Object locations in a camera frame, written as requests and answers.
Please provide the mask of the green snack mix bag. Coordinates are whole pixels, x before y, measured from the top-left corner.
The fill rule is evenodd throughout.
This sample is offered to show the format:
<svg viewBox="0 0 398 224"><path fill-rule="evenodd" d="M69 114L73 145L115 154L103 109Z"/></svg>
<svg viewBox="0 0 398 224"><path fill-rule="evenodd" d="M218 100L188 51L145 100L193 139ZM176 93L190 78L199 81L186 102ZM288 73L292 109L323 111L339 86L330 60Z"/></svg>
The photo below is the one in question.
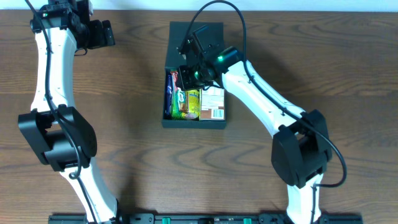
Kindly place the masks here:
<svg viewBox="0 0 398 224"><path fill-rule="evenodd" d="M172 119L185 119L188 114L188 101L184 91L177 90L173 93Z"/></svg>

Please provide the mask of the green red KitKat bar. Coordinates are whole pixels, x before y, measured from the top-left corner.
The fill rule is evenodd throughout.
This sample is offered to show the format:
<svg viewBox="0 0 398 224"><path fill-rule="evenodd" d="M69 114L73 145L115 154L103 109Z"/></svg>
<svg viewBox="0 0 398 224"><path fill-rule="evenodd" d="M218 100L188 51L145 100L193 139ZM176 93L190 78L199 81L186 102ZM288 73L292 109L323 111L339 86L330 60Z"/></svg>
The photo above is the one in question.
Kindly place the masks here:
<svg viewBox="0 0 398 224"><path fill-rule="evenodd" d="M180 114L180 113L186 113L187 112L187 101L186 101L186 95L185 91L183 91L180 87L178 87L179 84L179 74L178 71L172 70L170 72L172 75L172 85L173 85L173 108L172 108L172 113L173 114Z"/></svg>

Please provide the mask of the yellow plastic jar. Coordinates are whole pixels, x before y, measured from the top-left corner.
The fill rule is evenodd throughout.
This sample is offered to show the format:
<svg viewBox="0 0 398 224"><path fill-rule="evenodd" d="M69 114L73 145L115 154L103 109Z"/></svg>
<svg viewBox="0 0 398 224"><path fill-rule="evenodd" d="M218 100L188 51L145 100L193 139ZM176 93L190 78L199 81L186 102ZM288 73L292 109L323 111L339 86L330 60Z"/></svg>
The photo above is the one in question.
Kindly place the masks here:
<svg viewBox="0 0 398 224"><path fill-rule="evenodd" d="M183 118L192 120L200 115L200 92L198 90L188 90L185 92L186 102Z"/></svg>

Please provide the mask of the brown and white carton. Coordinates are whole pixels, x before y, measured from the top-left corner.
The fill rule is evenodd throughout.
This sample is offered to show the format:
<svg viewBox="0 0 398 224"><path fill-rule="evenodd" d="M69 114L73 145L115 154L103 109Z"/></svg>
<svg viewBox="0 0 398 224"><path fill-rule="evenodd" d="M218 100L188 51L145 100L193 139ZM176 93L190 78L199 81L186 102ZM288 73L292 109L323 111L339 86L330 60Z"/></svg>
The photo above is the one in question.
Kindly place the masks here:
<svg viewBox="0 0 398 224"><path fill-rule="evenodd" d="M200 91L199 120L225 120L225 90L209 87Z"/></svg>

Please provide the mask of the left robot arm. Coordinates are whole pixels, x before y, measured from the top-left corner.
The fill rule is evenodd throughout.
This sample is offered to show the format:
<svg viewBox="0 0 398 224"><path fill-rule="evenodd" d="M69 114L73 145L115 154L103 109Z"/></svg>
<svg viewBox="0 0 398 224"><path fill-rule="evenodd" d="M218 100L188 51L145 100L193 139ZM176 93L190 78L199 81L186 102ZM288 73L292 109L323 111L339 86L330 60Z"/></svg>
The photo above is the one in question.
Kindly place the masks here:
<svg viewBox="0 0 398 224"><path fill-rule="evenodd" d="M97 166L97 139L78 112L73 95L73 63L85 52L114 46L108 20L92 20L89 0L53 0L32 10L30 28L38 50L37 87L30 112L18 127L43 165L72 186L85 214L77 223L122 223L118 200Z"/></svg>

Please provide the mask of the black gift box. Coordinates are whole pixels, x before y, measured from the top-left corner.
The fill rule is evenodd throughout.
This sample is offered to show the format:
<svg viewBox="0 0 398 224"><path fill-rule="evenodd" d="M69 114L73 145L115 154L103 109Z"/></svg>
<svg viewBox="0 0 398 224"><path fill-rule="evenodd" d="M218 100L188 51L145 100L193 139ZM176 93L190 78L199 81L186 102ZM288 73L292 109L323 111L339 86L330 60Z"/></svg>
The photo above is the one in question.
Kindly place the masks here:
<svg viewBox="0 0 398 224"><path fill-rule="evenodd" d="M169 42L165 59L165 74L170 75L172 70L181 66L196 64L195 54L188 41L198 36L199 43L209 47L221 49L224 47L222 22L170 22ZM164 128L191 128L191 129L224 129L226 120L186 120L173 119L170 113L163 112L162 126Z"/></svg>

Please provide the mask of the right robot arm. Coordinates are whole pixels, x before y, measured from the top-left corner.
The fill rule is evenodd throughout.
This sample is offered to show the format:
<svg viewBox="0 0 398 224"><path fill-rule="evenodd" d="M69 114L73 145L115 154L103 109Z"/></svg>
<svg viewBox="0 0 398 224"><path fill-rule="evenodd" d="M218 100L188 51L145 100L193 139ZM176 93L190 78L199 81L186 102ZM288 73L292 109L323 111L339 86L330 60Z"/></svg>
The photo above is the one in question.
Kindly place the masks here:
<svg viewBox="0 0 398 224"><path fill-rule="evenodd" d="M323 115L306 112L276 92L256 72L244 53L224 48L208 26L183 38L178 48L186 64L180 66L186 90L217 84L241 100L272 136L271 162L287 184L287 216L293 223L313 223L321 216L319 193L331 147Z"/></svg>

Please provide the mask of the purple Dairy Milk bar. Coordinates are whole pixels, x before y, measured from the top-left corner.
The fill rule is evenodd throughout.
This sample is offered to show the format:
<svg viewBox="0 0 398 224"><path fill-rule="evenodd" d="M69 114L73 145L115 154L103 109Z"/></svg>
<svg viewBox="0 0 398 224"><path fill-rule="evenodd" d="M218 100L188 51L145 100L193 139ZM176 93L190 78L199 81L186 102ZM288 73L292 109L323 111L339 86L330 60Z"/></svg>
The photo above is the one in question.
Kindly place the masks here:
<svg viewBox="0 0 398 224"><path fill-rule="evenodd" d="M166 117L171 117L172 114L172 75L169 73L167 75L166 89L165 89L165 115Z"/></svg>

